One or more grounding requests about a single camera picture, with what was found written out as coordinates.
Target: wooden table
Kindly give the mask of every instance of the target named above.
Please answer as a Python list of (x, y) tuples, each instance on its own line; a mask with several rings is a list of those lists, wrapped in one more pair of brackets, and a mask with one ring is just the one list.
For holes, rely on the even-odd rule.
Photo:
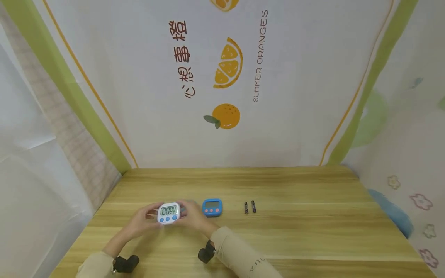
[[(77, 268), (144, 205), (177, 199), (223, 201), (214, 218), (228, 226), (286, 278), (435, 277), (401, 232), (346, 167), (133, 169), (127, 172), (54, 270)], [(255, 200), (257, 213), (252, 213)], [(244, 214), (244, 202), (249, 214)], [(235, 277), (212, 259), (197, 258), (206, 239), (167, 226), (127, 244), (140, 263), (132, 277)]]

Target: sleeve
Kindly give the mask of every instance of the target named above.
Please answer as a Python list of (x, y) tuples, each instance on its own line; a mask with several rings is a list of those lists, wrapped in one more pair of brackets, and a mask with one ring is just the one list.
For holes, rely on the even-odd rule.
[(114, 258), (104, 252), (91, 254), (79, 267), (76, 278), (110, 278)]
[(213, 233), (218, 259), (240, 278), (283, 278), (280, 273), (229, 228), (221, 227)]

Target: orange illustration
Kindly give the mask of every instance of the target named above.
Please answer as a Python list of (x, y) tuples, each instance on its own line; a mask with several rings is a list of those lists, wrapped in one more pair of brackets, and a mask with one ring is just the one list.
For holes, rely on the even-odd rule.
[(241, 114), (234, 105), (225, 103), (216, 106), (212, 116), (204, 116), (204, 120), (215, 124), (216, 129), (232, 129), (239, 123)]
[(215, 85), (213, 88), (224, 89), (232, 86), (241, 74), (243, 67), (243, 53), (239, 46), (231, 38), (227, 38), (228, 44), (221, 53), (222, 62), (215, 73)]
[(239, 0), (210, 0), (218, 9), (223, 12), (228, 12), (231, 9), (235, 8), (236, 4), (238, 4)]

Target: orange slice illustration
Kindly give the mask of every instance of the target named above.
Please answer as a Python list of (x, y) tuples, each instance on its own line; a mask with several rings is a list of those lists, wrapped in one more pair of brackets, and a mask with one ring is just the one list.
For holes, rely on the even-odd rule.
[(231, 9), (235, 8), (236, 4), (238, 4), (239, 0), (210, 0), (218, 9), (223, 12), (228, 12)]
[(241, 74), (243, 68), (243, 53), (239, 46), (231, 38), (227, 38), (228, 44), (221, 53), (222, 62), (215, 73), (215, 85), (213, 88), (224, 89), (232, 86)]

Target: black wrist strap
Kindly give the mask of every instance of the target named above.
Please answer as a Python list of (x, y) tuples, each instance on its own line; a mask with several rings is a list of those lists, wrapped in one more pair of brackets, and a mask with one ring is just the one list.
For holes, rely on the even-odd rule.
[(139, 258), (136, 255), (131, 255), (128, 260), (125, 260), (121, 256), (115, 259), (113, 265), (114, 272), (132, 273), (134, 268), (138, 265)]
[(202, 248), (198, 252), (198, 259), (203, 263), (207, 264), (215, 255), (215, 247), (213, 247), (212, 242), (207, 241), (206, 247)]

